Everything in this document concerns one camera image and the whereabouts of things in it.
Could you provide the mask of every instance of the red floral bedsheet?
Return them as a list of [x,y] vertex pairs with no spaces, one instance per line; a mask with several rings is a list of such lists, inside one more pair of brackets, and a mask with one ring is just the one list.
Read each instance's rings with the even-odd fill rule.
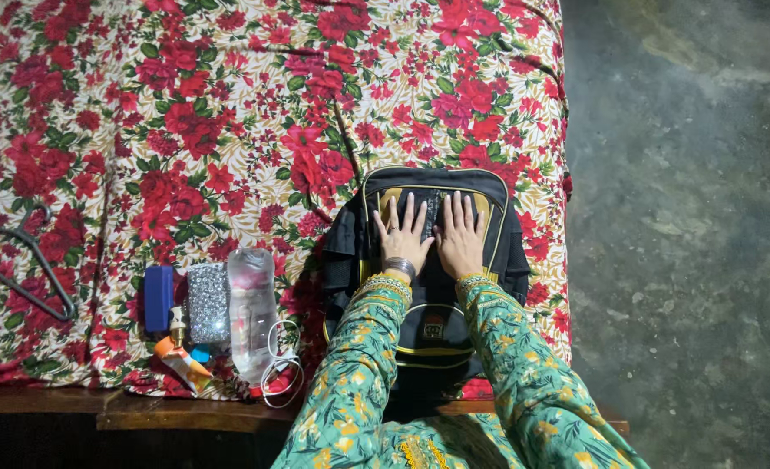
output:
[[[189,395],[151,357],[137,288],[238,244],[274,254],[312,369],[319,242],[354,165],[502,176],[527,310],[569,361],[561,27],[555,0],[0,2],[0,225],[53,208],[40,247],[79,305],[62,323],[0,285],[0,383]],[[18,242],[0,269],[58,304]],[[242,395],[230,359],[210,367],[203,397]]]

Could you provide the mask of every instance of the plastic bottle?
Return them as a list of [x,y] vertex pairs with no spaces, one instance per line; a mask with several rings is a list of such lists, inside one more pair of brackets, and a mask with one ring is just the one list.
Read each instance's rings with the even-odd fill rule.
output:
[[231,285],[231,357],[252,396],[260,395],[263,371],[271,365],[269,332],[278,320],[275,308],[275,261],[263,249],[238,249],[229,254]]

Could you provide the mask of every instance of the gray floor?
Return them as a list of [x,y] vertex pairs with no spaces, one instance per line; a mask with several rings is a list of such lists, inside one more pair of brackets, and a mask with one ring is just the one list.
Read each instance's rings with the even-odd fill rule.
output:
[[652,467],[770,467],[770,2],[563,11],[573,368]]

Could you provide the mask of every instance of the backpack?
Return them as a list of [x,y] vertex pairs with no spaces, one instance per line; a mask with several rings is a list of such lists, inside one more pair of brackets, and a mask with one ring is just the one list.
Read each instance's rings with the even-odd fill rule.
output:
[[[373,210],[387,220],[388,200],[395,197],[402,220],[408,193],[413,192],[415,209],[428,203],[421,235],[425,240],[433,236],[433,225],[443,225],[442,199],[455,190],[471,197],[475,218],[486,212],[483,273],[521,305],[525,303],[530,269],[521,225],[502,178],[484,169],[385,167],[365,177],[327,232],[322,260],[328,341],[354,292],[380,271],[380,236]],[[433,394],[482,372],[454,287],[455,279],[443,271],[432,246],[425,267],[411,284],[413,301],[400,328],[394,389]]]

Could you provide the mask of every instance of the sparkly pouch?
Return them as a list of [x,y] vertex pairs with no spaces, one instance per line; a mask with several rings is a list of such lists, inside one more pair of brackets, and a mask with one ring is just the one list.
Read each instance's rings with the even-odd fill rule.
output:
[[197,264],[188,268],[188,314],[195,344],[226,342],[231,287],[225,262]]

